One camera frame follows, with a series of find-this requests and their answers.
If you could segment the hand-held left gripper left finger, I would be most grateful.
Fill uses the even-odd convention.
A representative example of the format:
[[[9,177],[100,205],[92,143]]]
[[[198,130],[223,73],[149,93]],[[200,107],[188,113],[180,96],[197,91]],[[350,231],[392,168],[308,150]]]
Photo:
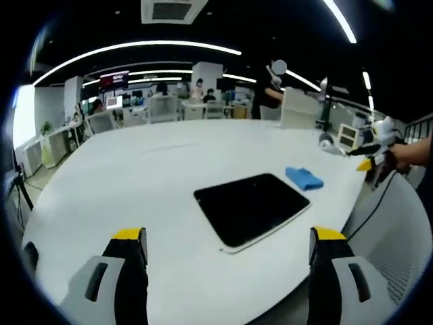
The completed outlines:
[[[121,230],[68,283],[60,310],[72,324],[147,324],[147,234]]]

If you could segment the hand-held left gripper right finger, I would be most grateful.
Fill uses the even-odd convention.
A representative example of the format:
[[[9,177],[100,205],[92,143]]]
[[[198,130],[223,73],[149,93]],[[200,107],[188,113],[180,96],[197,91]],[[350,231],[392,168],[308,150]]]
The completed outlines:
[[[315,226],[310,232],[308,324],[385,324],[395,310],[388,282],[346,237]]]

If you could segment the person's right hand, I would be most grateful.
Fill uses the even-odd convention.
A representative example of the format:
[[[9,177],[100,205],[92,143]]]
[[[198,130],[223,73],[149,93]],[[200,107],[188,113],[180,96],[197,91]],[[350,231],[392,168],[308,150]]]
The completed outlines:
[[[411,164],[407,160],[410,151],[409,145],[407,144],[393,144],[386,152],[387,167],[399,173],[408,173],[411,168]]]

